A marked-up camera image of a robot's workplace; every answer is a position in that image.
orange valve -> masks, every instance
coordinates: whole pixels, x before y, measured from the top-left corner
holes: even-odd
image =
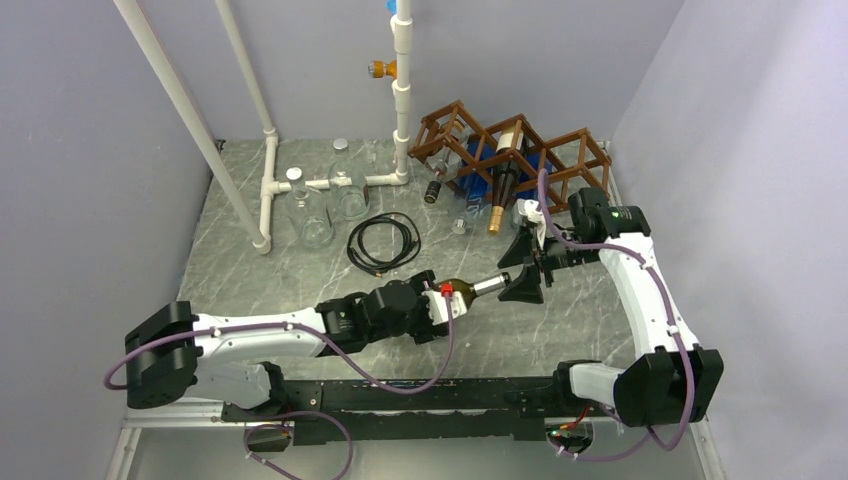
[[[397,60],[392,60],[388,64],[374,60],[368,64],[368,74],[371,75],[371,78],[383,78],[390,75],[397,80]]]

bottle neck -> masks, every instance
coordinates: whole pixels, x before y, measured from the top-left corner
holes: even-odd
[[[503,290],[509,285],[509,274],[499,273],[493,277],[485,278],[471,285],[476,296]]]
[[[289,184],[292,187],[292,195],[295,198],[306,198],[309,195],[309,189],[306,188],[306,180],[303,177],[300,177],[297,180],[289,181]]]

glass jar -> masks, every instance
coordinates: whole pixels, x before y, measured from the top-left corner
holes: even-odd
[[[307,247],[320,247],[333,238],[333,223],[327,212],[324,195],[306,186],[303,171],[297,167],[286,170],[291,192],[286,195],[286,213],[295,233]]]
[[[355,220],[368,213],[368,183],[358,162],[350,158],[347,140],[336,139],[333,142],[337,160],[330,167],[327,181],[333,207],[339,218]]]

gray marble surface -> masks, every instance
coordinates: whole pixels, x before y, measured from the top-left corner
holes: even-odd
[[[289,140],[280,144],[277,177],[285,168],[303,168],[307,179],[326,177],[333,161],[331,140]],[[576,155],[559,152],[565,163]],[[390,141],[350,141],[350,154],[368,173],[391,173]],[[259,186],[264,161],[261,141],[227,142],[224,161],[242,195],[258,218]],[[352,266],[344,252],[352,222],[336,222],[329,246],[303,247],[285,217],[283,198],[274,201],[273,249],[256,253],[220,185],[213,180],[201,215],[179,299],[192,302],[195,312],[215,315],[283,313],[313,306],[354,291],[370,291],[388,279],[405,279],[432,269],[437,280],[452,277],[474,281],[497,271],[495,264],[512,241],[515,230],[498,236],[485,231],[488,210],[465,235],[451,233],[446,202],[422,202],[426,171],[411,159],[412,180],[404,187],[371,191],[370,215],[407,213],[423,239],[421,254],[383,279]],[[400,248],[390,227],[373,227],[366,246],[378,258],[390,258]],[[514,276],[517,269],[511,269]],[[598,359],[626,367],[634,358],[633,341],[611,278],[600,264],[560,270],[553,288],[545,290],[544,305],[500,303],[494,296],[474,302],[456,323],[457,341],[446,377],[549,375],[568,359]],[[381,378],[429,378],[446,354],[447,339],[416,346],[407,337],[369,345],[354,356],[366,370]],[[274,361],[290,379],[358,378],[341,359],[301,359],[284,356]]]

pvc pipe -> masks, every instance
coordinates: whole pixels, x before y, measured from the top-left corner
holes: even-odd
[[[411,0],[397,0],[397,17],[398,20],[412,20],[412,2]]]
[[[248,211],[247,204],[244,203],[238,187],[227,172],[224,162],[221,161],[221,155],[218,153],[215,142],[206,129],[206,123],[200,116],[200,112],[194,107],[185,86],[174,71],[174,66],[168,60],[168,56],[162,49],[156,34],[153,33],[153,29],[138,2],[136,0],[114,0],[114,2],[121,16],[124,17],[130,32],[138,42],[138,46],[141,47],[144,56],[147,57],[147,61],[150,62],[150,66],[156,76],[159,77],[159,81],[162,82],[162,87],[168,93],[177,113],[179,113],[191,137],[200,149],[200,153],[206,159],[206,163],[209,164],[212,174],[221,184],[221,188],[223,188],[224,194],[227,195],[227,199],[235,209],[236,215],[238,215],[244,228],[247,229],[247,233],[253,241],[253,246],[259,253],[268,253],[271,250],[270,240],[262,235],[259,227],[254,223],[253,216]]]
[[[397,55],[397,79],[392,82],[395,96],[397,129],[392,138],[395,143],[394,182],[405,185],[409,181],[409,105],[411,88],[409,83],[409,55],[412,52],[412,3],[411,0],[397,0],[397,14],[389,22],[394,34],[394,47]]]
[[[384,185],[401,186],[409,183],[408,177],[401,177],[395,173],[388,175],[367,175],[365,177],[369,187],[379,187]],[[329,190],[330,182],[327,180],[307,180],[306,185],[318,190]],[[291,191],[289,182],[274,182],[271,186],[271,191],[275,194],[286,193]]]
[[[268,114],[265,99],[262,98],[262,91],[259,89],[259,83],[256,81],[256,75],[253,73],[253,66],[250,64],[247,50],[244,48],[244,42],[242,41],[241,33],[239,33],[236,19],[233,16],[233,10],[230,8],[230,2],[229,0],[215,0],[215,4],[218,6],[218,13],[224,22],[224,28],[227,30],[227,36],[230,38],[230,45],[233,46],[233,52],[236,54],[236,60],[238,60],[244,81],[247,83],[250,97],[253,99],[253,104],[256,106],[259,118],[262,119],[262,129],[266,135],[272,134],[276,130],[274,129],[274,124],[271,122],[271,115]]]
[[[273,195],[263,195],[259,199],[259,231],[262,236],[268,239],[271,243],[271,204],[274,201]]]
[[[277,163],[277,145],[279,138],[276,133],[265,137],[265,169],[262,173],[262,188],[259,197],[259,231],[262,236],[271,241],[271,207],[274,201],[274,166]]]

